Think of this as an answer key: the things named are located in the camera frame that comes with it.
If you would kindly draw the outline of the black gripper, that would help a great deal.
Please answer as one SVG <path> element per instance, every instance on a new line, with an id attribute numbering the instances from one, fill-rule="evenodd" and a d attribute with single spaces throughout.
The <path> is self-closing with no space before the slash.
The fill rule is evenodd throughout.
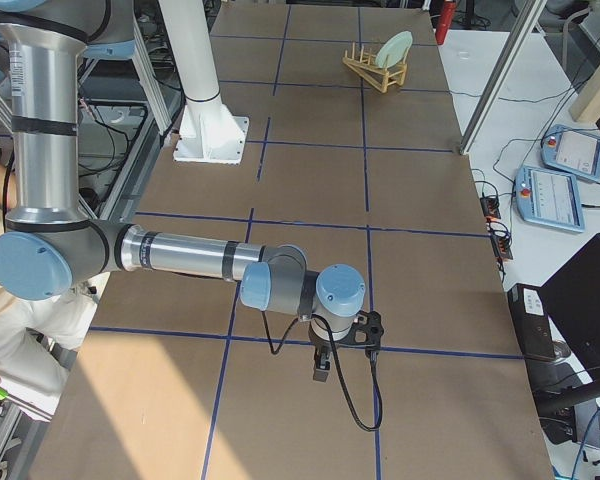
<path id="1" fill-rule="evenodd" d="M 309 329 L 308 334 L 309 340 L 314 345 L 313 380 L 324 383 L 330 372 L 330 359 L 333 352 L 331 342 L 320 337 L 313 329 Z"/>

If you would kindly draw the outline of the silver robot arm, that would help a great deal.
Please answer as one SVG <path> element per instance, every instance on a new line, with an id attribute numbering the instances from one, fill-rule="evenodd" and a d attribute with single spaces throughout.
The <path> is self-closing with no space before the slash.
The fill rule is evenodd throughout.
<path id="1" fill-rule="evenodd" d="M 133 64 L 144 91 L 148 130 L 173 137 L 179 162 L 238 164 L 249 120 L 224 104 L 200 2 L 164 1 L 165 30 L 182 80 L 165 103 L 130 1 L 0 1 L 0 38 L 9 51 L 11 119 L 18 174 L 17 204 L 3 216 L 0 285 L 27 300 L 66 292 L 97 274 L 138 269 L 235 282 L 241 302 L 308 324 L 314 378 L 338 370 L 338 350 L 373 353 L 377 317 L 363 311 L 359 272 L 335 265 L 315 272 L 292 245 L 211 240 L 151 231 L 132 222 L 149 168 L 128 153 L 99 213 L 79 192 L 79 84 L 107 61 Z"/>

